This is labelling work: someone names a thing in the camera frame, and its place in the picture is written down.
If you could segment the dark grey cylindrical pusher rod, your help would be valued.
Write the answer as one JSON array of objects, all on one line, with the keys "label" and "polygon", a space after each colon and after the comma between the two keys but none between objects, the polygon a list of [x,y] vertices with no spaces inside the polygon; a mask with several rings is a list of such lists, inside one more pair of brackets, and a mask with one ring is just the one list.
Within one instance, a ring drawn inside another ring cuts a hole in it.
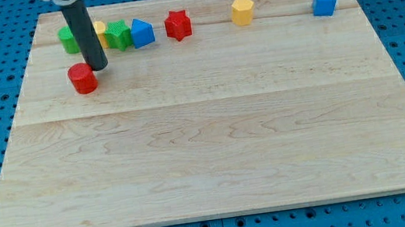
[{"label": "dark grey cylindrical pusher rod", "polygon": [[60,9],[79,46],[84,61],[93,71],[102,71],[107,66],[108,60],[84,1],[63,1]]}]

